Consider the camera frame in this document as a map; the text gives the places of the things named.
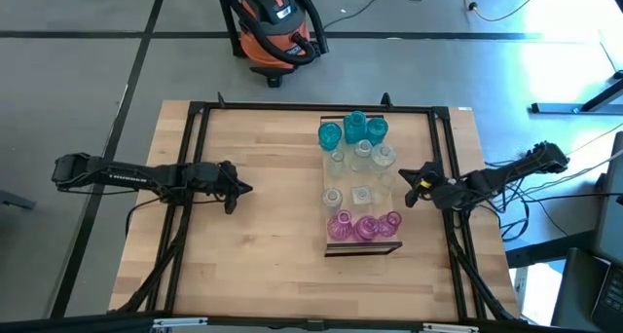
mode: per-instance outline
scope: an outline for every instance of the wooden tabletop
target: wooden tabletop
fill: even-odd
[[[149,166],[175,163],[188,104],[164,102]],[[193,206],[176,314],[458,319],[443,220],[430,202],[419,202],[411,209],[394,203],[403,216],[398,236],[404,245],[390,255],[323,256],[326,226],[320,201],[323,173],[317,129],[321,115],[336,114],[340,113],[210,111],[203,159],[232,161],[238,167],[238,177],[254,190],[238,200],[232,215],[226,215],[219,203]],[[384,116],[390,127],[386,139],[398,155],[395,168],[419,168],[432,159],[424,115]],[[452,108],[451,117],[461,172],[482,168],[472,112]],[[439,132],[446,158],[441,124]],[[189,157],[196,136],[194,132]],[[450,170],[445,160],[446,170]],[[408,188],[406,182],[396,182],[393,198],[403,200]],[[153,195],[141,192],[137,202],[149,199]],[[196,201],[204,199],[196,196]],[[152,270],[165,209],[163,204],[150,204],[134,213],[111,309],[125,303]],[[505,309],[518,316],[495,216],[477,208],[470,224],[481,276]],[[475,316],[466,275],[463,287],[468,312]],[[160,308],[164,293],[163,286]]]

